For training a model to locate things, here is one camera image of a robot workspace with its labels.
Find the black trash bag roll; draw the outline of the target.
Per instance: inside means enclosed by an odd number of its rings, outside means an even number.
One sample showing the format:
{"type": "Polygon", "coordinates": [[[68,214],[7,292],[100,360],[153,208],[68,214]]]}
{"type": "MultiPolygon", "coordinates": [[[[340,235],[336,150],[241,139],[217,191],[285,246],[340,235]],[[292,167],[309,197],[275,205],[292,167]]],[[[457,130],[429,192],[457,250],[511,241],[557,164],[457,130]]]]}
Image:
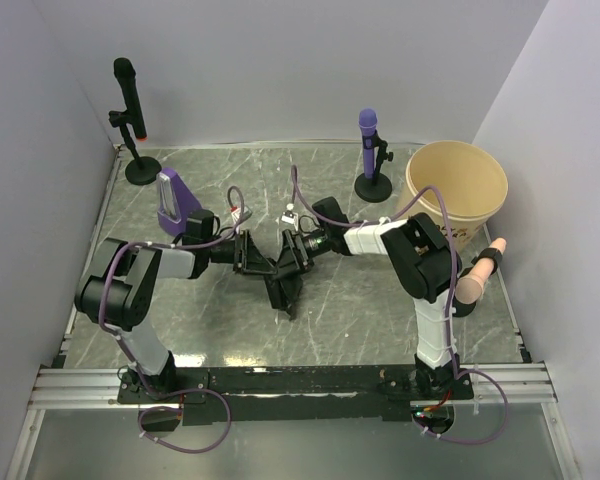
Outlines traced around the black trash bag roll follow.
{"type": "Polygon", "coordinates": [[[274,310],[285,313],[290,320],[297,316],[297,304],[303,287],[301,275],[296,273],[282,279],[264,276],[268,298],[274,310]]]}

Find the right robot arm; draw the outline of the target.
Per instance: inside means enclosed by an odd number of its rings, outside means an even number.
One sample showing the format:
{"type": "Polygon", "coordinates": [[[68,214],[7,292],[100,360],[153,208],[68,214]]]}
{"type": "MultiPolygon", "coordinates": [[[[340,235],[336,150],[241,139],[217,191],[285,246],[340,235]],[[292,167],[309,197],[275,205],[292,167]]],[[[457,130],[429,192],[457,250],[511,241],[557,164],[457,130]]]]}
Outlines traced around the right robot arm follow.
{"type": "Polygon", "coordinates": [[[273,308],[292,315],[302,288],[301,275],[313,259],[327,252],[343,256],[381,255],[389,259],[396,276],[413,299],[418,343],[415,383],[428,398],[448,395],[454,388],[453,368],[459,357],[453,344],[450,313],[446,302],[454,279],[452,270],[461,266],[459,256],[425,213],[406,220],[349,226],[347,216],[333,197],[313,204],[324,218],[308,234],[290,229],[282,232],[282,246],[273,263],[275,273],[265,278],[273,308]]]}

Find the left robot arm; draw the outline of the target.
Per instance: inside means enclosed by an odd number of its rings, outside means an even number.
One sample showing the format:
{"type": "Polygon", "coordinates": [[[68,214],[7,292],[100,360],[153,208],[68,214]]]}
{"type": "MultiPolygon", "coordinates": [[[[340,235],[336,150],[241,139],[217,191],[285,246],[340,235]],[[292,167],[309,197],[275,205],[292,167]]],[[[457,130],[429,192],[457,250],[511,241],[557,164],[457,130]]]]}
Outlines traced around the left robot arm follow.
{"type": "Polygon", "coordinates": [[[197,210],[188,216],[181,242],[169,246],[107,238],[77,287],[76,309],[112,335],[130,361],[127,382],[156,402],[172,398],[178,386],[173,354],[149,319],[156,282],[197,279],[211,263],[243,275],[276,274],[247,230],[234,225],[220,235],[217,223],[213,212],[197,210]]]}

